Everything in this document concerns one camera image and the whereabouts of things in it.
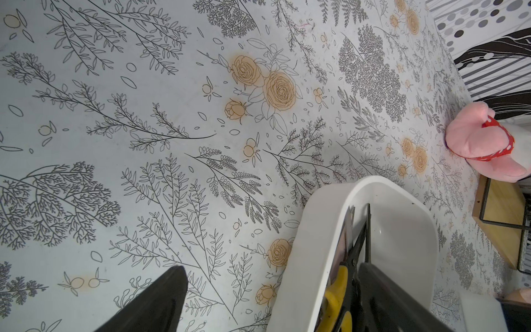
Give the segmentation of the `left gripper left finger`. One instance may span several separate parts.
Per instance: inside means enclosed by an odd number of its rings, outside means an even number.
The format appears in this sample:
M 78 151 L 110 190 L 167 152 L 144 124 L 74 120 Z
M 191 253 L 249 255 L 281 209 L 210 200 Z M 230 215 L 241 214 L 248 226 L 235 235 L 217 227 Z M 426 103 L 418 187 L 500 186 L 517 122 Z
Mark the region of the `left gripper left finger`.
M 185 268 L 171 267 L 96 331 L 175 332 L 187 292 Z

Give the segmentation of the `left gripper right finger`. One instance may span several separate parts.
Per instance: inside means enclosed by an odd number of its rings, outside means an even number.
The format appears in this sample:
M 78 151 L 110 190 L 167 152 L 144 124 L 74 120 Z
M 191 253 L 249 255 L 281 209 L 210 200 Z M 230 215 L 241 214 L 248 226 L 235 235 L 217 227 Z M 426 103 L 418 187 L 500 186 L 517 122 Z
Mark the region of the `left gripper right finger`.
M 373 264 L 359 267 L 363 331 L 449 331 L 450 328 Z

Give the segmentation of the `yellow black scissors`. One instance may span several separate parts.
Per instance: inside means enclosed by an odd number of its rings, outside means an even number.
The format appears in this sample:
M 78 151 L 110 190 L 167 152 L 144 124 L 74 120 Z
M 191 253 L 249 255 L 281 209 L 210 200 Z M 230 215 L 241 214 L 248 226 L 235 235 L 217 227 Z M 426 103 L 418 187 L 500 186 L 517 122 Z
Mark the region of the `yellow black scissors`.
M 355 318 L 360 312 L 361 286 L 358 280 L 358 262 L 367 238 L 367 224 L 357 238 L 353 237 L 355 207 L 350 206 L 344 218 L 346 256 L 340 262 L 336 278 L 324 292 L 323 303 L 316 331 L 354 331 Z

